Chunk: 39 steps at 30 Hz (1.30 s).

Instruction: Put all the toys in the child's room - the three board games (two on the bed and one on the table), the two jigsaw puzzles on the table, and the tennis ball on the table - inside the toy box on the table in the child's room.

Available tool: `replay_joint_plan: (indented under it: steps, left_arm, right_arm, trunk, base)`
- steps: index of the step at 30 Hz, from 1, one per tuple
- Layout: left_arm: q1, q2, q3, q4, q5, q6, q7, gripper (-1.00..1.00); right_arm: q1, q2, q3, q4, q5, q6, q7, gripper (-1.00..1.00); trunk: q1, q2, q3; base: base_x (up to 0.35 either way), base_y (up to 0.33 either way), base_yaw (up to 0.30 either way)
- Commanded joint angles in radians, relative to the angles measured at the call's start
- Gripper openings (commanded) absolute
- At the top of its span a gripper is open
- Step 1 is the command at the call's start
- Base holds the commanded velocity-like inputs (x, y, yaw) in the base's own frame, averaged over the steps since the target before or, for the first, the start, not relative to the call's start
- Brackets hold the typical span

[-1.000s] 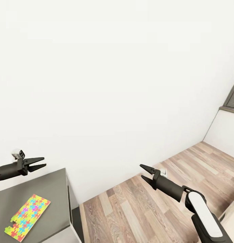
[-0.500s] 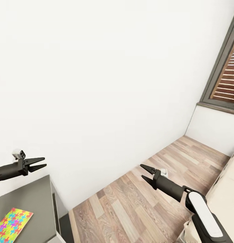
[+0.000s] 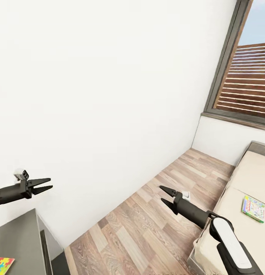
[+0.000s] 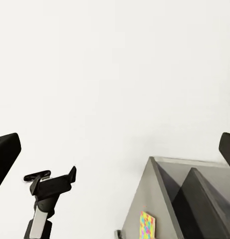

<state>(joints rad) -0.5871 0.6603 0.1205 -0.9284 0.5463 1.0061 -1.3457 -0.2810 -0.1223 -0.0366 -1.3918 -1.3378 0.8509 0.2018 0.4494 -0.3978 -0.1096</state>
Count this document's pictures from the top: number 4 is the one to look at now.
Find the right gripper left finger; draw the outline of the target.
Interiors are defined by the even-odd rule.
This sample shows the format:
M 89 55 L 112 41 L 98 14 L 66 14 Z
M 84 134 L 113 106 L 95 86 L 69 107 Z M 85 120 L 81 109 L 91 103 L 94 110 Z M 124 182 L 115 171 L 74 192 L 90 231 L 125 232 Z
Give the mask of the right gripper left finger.
M 0 185 L 21 152 L 19 135 L 0 136 Z

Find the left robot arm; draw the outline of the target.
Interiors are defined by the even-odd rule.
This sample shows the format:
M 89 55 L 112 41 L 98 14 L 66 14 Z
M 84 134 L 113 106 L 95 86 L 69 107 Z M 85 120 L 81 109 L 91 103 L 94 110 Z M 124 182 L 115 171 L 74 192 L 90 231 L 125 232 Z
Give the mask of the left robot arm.
M 50 170 L 44 170 L 21 179 L 22 183 L 32 183 L 30 193 L 35 196 L 34 218 L 28 223 L 24 239 L 49 239 L 52 222 L 48 219 L 55 214 L 55 205 L 61 194 L 72 189 L 71 183 L 76 181 L 77 167 L 70 173 L 56 178 L 51 177 Z

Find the jigsaw puzzle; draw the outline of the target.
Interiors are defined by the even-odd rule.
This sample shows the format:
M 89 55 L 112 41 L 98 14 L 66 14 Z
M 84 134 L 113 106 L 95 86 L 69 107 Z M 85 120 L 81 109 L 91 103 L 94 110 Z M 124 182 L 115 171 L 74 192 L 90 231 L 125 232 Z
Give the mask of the jigsaw puzzle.
M 140 239 L 155 239 L 155 217 L 141 211 Z

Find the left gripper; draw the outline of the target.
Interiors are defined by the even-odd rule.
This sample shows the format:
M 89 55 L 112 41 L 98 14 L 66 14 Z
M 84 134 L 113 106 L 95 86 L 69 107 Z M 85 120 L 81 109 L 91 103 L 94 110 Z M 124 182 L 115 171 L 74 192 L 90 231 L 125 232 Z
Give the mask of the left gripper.
M 29 187 L 30 193 L 35 196 L 37 202 L 45 207 L 52 207 L 56 205 L 61 194 L 72 189 L 71 183 L 76 181 L 76 174 L 77 167 L 73 166 L 69 174 L 46 181 L 41 181 L 41 176 L 38 175 Z

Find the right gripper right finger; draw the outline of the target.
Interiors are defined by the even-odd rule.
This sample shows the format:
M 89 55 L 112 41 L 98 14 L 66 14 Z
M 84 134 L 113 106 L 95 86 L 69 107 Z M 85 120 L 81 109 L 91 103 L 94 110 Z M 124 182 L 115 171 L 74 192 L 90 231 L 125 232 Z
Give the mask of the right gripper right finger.
M 223 132 L 220 140 L 219 151 L 230 166 L 230 133 Z

